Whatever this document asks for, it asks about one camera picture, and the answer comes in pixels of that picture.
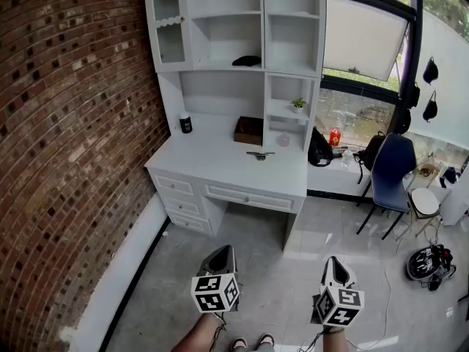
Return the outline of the frosted window panel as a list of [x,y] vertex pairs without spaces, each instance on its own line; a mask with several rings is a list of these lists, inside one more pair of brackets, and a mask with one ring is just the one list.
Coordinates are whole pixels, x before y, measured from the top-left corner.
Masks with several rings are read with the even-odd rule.
[[327,0],[324,67],[386,81],[407,21],[351,0]]

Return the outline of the person's right forearm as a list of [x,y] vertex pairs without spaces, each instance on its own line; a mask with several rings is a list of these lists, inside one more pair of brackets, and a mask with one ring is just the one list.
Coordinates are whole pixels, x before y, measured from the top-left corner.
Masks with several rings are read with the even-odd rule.
[[322,331],[323,352],[349,352],[344,328],[325,327]]

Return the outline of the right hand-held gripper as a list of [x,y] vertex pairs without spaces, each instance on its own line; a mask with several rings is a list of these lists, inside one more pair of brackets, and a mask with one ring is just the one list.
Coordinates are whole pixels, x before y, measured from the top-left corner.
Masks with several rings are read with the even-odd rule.
[[361,290],[348,289],[356,286],[355,272],[348,264],[339,261],[338,286],[335,275],[336,257],[327,259],[322,275],[320,294],[313,300],[312,323],[324,326],[349,327],[364,308],[365,294]]

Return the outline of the white wide desk drawer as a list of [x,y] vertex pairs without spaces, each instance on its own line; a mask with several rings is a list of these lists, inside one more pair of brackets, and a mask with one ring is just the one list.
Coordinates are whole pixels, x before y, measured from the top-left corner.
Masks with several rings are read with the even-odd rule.
[[204,197],[285,213],[298,214],[305,199],[304,197],[275,194],[210,180],[198,180],[198,183],[199,190]]

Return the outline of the white small desk drawer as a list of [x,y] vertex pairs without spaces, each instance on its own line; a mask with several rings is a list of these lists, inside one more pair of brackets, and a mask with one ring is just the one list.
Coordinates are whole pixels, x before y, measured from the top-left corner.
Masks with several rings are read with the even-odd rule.
[[191,197],[173,197],[171,194],[162,194],[161,198],[163,204],[169,210],[201,219],[207,218],[203,204],[197,199]]
[[181,213],[167,211],[171,222],[177,226],[183,227],[188,230],[193,230],[205,235],[212,235],[210,222],[205,219],[199,219],[193,216],[186,216]]
[[152,178],[161,191],[172,191],[188,196],[194,196],[196,193],[196,182],[187,176],[156,172],[152,174]]

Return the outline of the black white helmet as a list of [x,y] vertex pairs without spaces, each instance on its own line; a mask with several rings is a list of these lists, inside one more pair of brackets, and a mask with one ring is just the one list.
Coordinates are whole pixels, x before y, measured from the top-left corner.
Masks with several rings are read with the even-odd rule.
[[452,263],[451,250],[443,244],[430,246],[413,253],[407,261],[407,277],[422,287],[436,291],[444,280],[452,278],[457,267]]

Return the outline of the glass cabinet door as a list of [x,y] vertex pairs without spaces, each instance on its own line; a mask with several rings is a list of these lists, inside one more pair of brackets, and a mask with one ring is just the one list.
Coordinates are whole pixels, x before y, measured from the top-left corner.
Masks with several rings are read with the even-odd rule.
[[188,0],[145,0],[155,71],[191,70]]

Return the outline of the white round stool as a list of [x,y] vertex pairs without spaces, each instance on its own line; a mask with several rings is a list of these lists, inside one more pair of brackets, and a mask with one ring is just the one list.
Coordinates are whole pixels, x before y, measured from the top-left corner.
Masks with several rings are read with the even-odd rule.
[[415,188],[407,193],[410,206],[418,220],[426,220],[426,224],[416,233],[418,237],[435,217],[440,216],[440,204],[429,188]]

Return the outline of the blue chair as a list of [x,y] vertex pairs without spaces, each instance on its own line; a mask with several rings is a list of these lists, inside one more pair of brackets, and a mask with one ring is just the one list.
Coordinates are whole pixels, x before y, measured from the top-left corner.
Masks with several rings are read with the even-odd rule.
[[370,220],[377,207],[398,213],[395,221],[382,239],[384,240],[389,235],[403,215],[410,209],[403,179],[405,175],[411,173],[415,168],[416,156],[413,142],[396,133],[388,134],[377,151],[370,172],[370,181],[357,202],[357,206],[359,206],[369,188],[372,188],[373,206],[356,232],[357,235],[366,226],[366,223]]

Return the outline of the brown wooden box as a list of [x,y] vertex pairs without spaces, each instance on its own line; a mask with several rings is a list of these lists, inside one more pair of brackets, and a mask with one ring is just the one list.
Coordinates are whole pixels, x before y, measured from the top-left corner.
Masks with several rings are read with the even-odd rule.
[[239,117],[234,129],[234,141],[245,144],[263,145],[264,120],[256,117]]

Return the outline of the black hanging mask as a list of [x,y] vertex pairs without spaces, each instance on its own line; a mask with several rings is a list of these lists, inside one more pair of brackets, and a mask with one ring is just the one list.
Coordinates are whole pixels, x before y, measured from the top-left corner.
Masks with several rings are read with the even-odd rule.
[[437,116],[437,111],[436,91],[434,90],[422,114],[424,121],[429,122],[434,119]]
[[430,85],[433,81],[437,80],[439,76],[438,67],[431,56],[427,62],[426,68],[423,73],[423,80]]

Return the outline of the person's left forearm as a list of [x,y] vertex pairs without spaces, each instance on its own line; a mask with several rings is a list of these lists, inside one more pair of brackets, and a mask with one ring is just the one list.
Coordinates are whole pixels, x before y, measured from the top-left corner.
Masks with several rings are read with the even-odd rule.
[[223,321],[213,313],[204,313],[193,328],[172,348],[171,352],[209,352],[215,332]]

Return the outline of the black hanging bag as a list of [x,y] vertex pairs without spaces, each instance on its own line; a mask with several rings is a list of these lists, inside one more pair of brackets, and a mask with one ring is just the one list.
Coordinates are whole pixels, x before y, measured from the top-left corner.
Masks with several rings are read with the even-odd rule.
[[408,109],[412,109],[412,108],[414,108],[418,105],[418,100],[420,98],[420,93],[421,93],[421,90],[418,87],[418,84],[414,83],[414,85],[411,89],[410,96],[407,99],[407,108]]

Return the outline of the black cloth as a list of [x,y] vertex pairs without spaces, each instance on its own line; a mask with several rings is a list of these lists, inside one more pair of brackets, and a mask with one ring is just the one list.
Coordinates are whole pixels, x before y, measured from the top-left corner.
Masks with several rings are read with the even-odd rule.
[[261,57],[251,55],[242,56],[232,62],[233,67],[253,67],[261,64]]

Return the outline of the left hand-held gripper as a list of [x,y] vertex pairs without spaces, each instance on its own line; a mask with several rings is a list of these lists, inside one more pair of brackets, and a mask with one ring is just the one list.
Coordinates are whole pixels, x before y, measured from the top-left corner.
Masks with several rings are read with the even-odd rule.
[[240,295],[235,273],[237,260],[231,245],[222,246],[203,259],[197,276],[191,280],[191,296],[200,313],[232,310]]

